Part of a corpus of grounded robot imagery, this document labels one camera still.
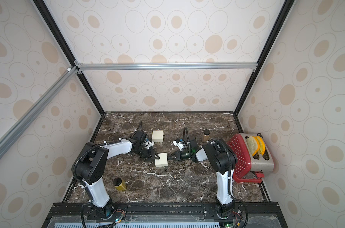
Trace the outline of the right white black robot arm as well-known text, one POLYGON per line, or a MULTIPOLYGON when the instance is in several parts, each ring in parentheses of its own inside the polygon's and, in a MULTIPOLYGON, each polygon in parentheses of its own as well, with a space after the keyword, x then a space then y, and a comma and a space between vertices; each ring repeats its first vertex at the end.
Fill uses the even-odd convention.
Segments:
POLYGON ((216 210, 221 218, 228 217, 239 199, 234 197, 233 172, 238 158, 222 139, 208 139, 202 145, 196 138, 190 139, 188 129, 183 129, 183 137, 173 142, 178 150, 168 156, 168 160, 202 162, 208 160, 217 176, 216 210))

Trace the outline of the cream drawer jewelry box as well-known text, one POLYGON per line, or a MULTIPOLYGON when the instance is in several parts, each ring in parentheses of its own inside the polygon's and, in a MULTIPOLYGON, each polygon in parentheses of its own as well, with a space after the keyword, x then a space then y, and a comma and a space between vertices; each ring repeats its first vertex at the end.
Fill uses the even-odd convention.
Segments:
POLYGON ((164 131, 154 130, 152 134, 152 140, 154 142, 163 142, 164 141, 164 131))

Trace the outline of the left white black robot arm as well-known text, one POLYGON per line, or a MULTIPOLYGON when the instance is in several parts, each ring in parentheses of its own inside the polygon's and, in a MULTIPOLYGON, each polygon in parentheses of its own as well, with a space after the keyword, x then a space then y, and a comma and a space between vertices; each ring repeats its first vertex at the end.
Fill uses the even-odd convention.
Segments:
POLYGON ((138 155, 145 162, 159 160, 160 156, 153 145, 152 139, 143 131, 143 122, 139 122, 137 129, 127 138, 100 144, 85 144, 71 171, 74 179, 86 189, 94 209, 102 217, 111 216, 113 210, 112 200, 102 180, 107 160, 128 153, 138 155))

